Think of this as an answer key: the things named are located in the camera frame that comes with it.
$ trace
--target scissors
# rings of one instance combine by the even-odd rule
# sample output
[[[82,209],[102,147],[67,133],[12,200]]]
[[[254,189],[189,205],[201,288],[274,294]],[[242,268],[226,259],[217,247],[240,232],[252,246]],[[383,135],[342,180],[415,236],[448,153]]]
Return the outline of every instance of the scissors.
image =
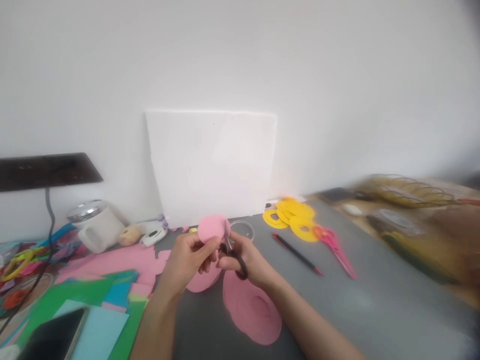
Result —
[[[335,255],[336,259],[340,263],[341,267],[346,271],[348,276],[352,279],[356,279],[357,274],[355,274],[354,268],[350,265],[342,250],[340,250],[337,234],[329,228],[321,228],[318,225],[315,225],[312,228],[312,231],[318,240],[324,242],[330,247],[331,252],[333,255]]]
[[[235,243],[230,239],[227,222],[228,220],[225,220],[225,222],[223,223],[223,228],[225,229],[225,243],[222,242],[220,244],[220,250],[223,251],[225,255],[235,258],[240,263],[242,273],[239,271],[235,271],[236,275],[240,280],[246,280],[249,277],[247,265],[245,264],[245,261],[242,259],[240,254],[234,249]]]

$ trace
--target cable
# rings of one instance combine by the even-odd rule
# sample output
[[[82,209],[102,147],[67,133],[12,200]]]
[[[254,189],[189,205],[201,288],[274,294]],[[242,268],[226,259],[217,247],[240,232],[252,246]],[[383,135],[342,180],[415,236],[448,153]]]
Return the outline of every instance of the cable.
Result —
[[[30,288],[26,296],[21,300],[21,302],[13,309],[13,312],[11,315],[8,317],[8,319],[5,321],[3,326],[0,329],[0,335],[4,332],[5,328],[8,326],[10,321],[13,319],[13,317],[19,312],[20,308],[23,306],[27,298],[30,296],[30,294],[34,291],[34,289],[37,287],[40,279],[42,278],[43,274],[45,273],[45,270],[50,264],[50,260],[52,260],[52,255],[54,254],[54,247],[52,244],[52,233],[54,232],[54,226],[55,226],[55,215],[52,210],[52,205],[50,204],[50,188],[46,187],[45,188],[45,204],[46,204],[46,209],[48,211],[48,214],[50,215],[51,219],[51,224],[50,224],[50,230],[48,232],[48,246],[50,247],[50,254],[48,254],[48,259],[46,260],[45,264],[43,265],[40,273],[38,274],[35,283],[33,286]]]

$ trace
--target smartphone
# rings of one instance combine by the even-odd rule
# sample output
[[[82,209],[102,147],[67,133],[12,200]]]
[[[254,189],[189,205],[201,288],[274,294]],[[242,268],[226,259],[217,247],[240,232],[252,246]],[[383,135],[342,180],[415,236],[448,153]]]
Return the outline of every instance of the smartphone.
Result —
[[[87,307],[81,307],[39,325],[17,360],[70,359],[88,312]]]

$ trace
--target white wall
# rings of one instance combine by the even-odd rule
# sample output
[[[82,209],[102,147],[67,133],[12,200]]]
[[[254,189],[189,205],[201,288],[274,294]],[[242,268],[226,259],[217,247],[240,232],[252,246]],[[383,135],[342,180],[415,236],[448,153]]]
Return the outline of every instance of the white wall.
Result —
[[[451,176],[478,151],[473,23],[451,0],[2,1],[0,157],[90,156],[104,182],[53,189],[59,224],[94,198],[161,211],[151,108],[277,114],[272,197]],[[43,190],[1,193],[0,214],[2,242],[48,232]]]

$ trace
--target pencil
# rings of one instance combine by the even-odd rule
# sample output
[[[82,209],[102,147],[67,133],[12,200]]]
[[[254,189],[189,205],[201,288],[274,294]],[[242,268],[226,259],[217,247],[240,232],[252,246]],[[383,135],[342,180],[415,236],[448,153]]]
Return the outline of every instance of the pencil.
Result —
[[[310,269],[316,272],[319,275],[322,275],[322,272],[316,267],[310,260],[308,260],[305,256],[299,253],[292,245],[290,245],[285,239],[283,239],[280,235],[276,232],[273,233],[273,238],[277,240],[280,244],[282,244],[285,248],[290,250],[297,258],[299,258],[305,265],[307,265]]]

